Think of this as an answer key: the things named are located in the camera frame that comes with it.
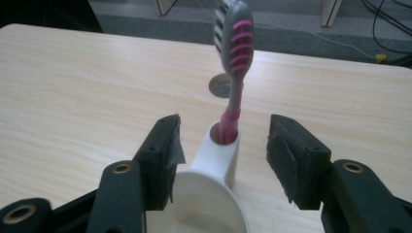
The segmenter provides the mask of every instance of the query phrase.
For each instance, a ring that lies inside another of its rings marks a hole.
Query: wood grain
[[[44,197],[55,208],[95,189],[106,166],[130,159],[176,113],[190,164],[227,104],[208,89],[223,71],[211,46],[10,25],[0,54],[0,207]],[[410,70],[256,51],[234,193],[252,232],[323,232],[320,212],[289,204],[265,160],[271,114],[296,119],[332,161],[364,163],[412,201]]]

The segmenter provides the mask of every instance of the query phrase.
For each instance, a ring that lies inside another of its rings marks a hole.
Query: gray floor
[[[156,15],[153,0],[89,0],[106,33],[164,40],[213,44],[215,0],[177,0],[166,16]],[[381,0],[370,0],[379,6]],[[389,60],[405,54],[379,47],[372,37],[375,15],[361,0],[343,0],[334,24],[321,27],[322,0],[249,0],[254,11],[256,49],[376,62],[377,53]],[[412,9],[392,0],[382,7],[412,27]],[[376,21],[375,35],[393,50],[412,51],[412,37],[384,20]]]

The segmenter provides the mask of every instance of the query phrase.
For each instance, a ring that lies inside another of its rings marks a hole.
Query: toothbrush handle
[[[224,111],[219,123],[219,143],[228,145],[237,138],[237,121],[240,117],[240,110],[237,112]]]
[[[240,112],[244,77],[245,75],[240,73],[238,76],[231,78],[229,104],[227,105],[226,109],[231,113]]]

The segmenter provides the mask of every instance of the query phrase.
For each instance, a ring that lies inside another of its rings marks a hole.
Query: cup
[[[240,132],[220,145],[219,122],[207,131],[186,171],[176,174],[173,203],[162,212],[147,212],[148,232],[249,233],[249,224],[230,187],[234,185]]]

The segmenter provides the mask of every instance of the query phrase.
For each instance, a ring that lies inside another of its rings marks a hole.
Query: cable
[[[395,26],[399,30],[403,31],[404,33],[408,34],[409,36],[412,36],[412,29],[404,25],[403,23],[399,22],[396,20],[394,17],[389,16],[383,11],[378,11],[378,8],[375,7],[372,3],[370,3],[368,0],[361,0],[364,6],[373,14],[378,14],[381,18],[383,18],[385,21],[390,23],[391,25]]]
[[[390,48],[382,45],[382,44],[377,40],[376,35],[375,35],[376,18],[378,17],[379,12],[381,11],[382,5],[384,5],[385,1],[386,1],[386,0],[382,0],[382,2],[381,2],[381,4],[379,5],[378,10],[377,10],[377,12],[376,12],[376,14],[375,14],[375,19],[373,19],[373,26],[372,26],[373,40],[375,40],[376,44],[378,44],[380,47],[382,47],[382,48],[385,49],[385,50],[389,50],[389,51],[393,51],[393,52],[398,52],[398,53],[403,53],[403,54],[412,54],[412,51],[402,51],[402,50],[390,49]]]
[[[392,1],[395,2],[395,3],[397,3],[398,5],[400,5],[400,6],[402,6],[402,7],[412,9],[412,5],[407,5],[407,4],[402,3],[402,2],[399,2],[399,1],[397,1],[397,0],[392,0]]]
[[[257,24],[255,24],[255,25],[256,25],[256,26],[269,27],[269,28],[272,28],[272,29],[288,30],[288,29],[285,29],[285,28],[276,27],[276,26],[272,26],[272,25],[268,25],[268,24],[264,24],[264,23],[257,23]],[[326,42],[329,42],[329,43],[332,43],[332,44],[335,44],[335,45],[338,45],[338,46],[342,46],[342,47],[346,47],[346,48],[355,50],[355,51],[359,52],[360,54],[362,54],[362,55],[364,55],[364,56],[366,56],[366,57],[368,57],[368,58],[371,58],[371,59],[373,59],[373,60],[376,59],[375,56],[369,55],[369,54],[367,54],[366,52],[364,52],[364,51],[362,51],[362,50],[360,50],[360,49],[358,49],[358,48],[356,48],[356,47],[354,47],[354,46],[332,41],[332,40],[330,40],[330,39],[328,39],[328,38],[325,38],[325,37],[320,36],[320,35],[318,35],[318,34],[316,34],[316,33],[313,33],[313,32],[308,32],[308,31],[304,31],[304,32],[306,32],[306,33],[308,33],[308,34],[310,34],[310,35],[312,35],[312,36],[314,36],[314,37],[316,37],[316,38],[318,38],[318,39],[321,39],[321,40],[323,40],[323,41],[326,41]]]
[[[403,66],[412,68],[412,54],[388,62],[388,65]]]

